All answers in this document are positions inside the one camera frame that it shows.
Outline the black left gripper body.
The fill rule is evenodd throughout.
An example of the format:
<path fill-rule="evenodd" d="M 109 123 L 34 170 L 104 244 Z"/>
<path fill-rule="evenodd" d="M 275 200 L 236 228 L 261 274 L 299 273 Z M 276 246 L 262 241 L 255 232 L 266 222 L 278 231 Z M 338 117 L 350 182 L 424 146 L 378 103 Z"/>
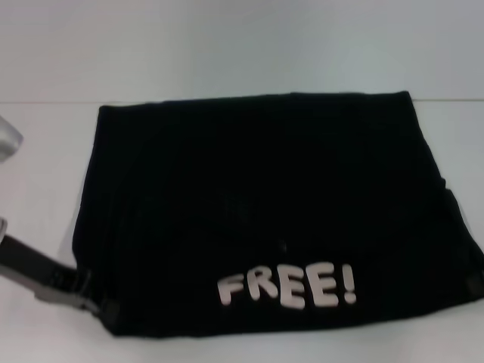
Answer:
<path fill-rule="evenodd" d="M 1 276 L 47 303 L 81 303 L 82 276 L 6 235 L 1 242 Z"/>

